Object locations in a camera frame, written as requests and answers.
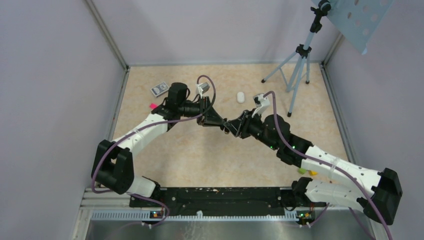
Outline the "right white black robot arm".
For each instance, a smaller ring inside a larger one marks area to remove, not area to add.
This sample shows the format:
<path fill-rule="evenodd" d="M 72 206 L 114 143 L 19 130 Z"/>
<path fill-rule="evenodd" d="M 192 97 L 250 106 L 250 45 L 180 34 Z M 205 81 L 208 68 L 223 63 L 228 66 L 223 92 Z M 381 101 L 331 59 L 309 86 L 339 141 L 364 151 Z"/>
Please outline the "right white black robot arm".
<path fill-rule="evenodd" d="M 253 110 L 226 120 L 226 132 L 245 139 L 253 137 L 276 151 L 287 165 L 326 174 L 335 183 L 322 183 L 308 177 L 293 182 L 293 200 L 299 206 L 325 202 L 362 211 L 375 222 L 391 226 L 403 196 L 398 173 L 390 168 L 374 170 L 336 157 L 311 141 L 291 133 L 280 115 L 265 119 Z"/>

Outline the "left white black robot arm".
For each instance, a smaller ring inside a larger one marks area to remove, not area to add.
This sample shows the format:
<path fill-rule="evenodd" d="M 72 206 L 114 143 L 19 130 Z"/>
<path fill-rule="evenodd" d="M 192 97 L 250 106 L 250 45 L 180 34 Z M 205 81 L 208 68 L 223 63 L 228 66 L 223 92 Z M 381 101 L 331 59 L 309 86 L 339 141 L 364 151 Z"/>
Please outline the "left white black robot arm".
<path fill-rule="evenodd" d="M 159 185 L 146 177 L 135 175 L 134 157 L 176 123 L 196 120 L 202 125 L 207 122 L 207 116 L 218 117 L 213 109 L 216 96 L 204 96 L 209 89 L 215 89 L 212 82 L 197 83 L 197 96 L 195 100 L 189 100 L 188 86 L 174 82 L 162 104 L 154 108 L 144 121 L 113 141 L 102 140 L 96 150 L 91 187 L 99 183 L 106 187 L 107 192 L 139 195 L 147 206 L 156 206 L 161 198 L 156 190 Z"/>

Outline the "white earbud charging case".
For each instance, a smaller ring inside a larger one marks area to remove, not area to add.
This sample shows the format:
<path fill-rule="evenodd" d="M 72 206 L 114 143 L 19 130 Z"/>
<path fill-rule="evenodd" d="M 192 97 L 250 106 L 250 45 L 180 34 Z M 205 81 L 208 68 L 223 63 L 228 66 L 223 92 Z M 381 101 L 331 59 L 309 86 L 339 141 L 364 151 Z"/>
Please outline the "white earbud charging case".
<path fill-rule="evenodd" d="M 244 102 L 245 102 L 245 94 L 243 93 L 243 92 L 238 92 L 237 94 L 236 94 L 236 101 L 239 103 L 239 104 L 243 104 Z"/>

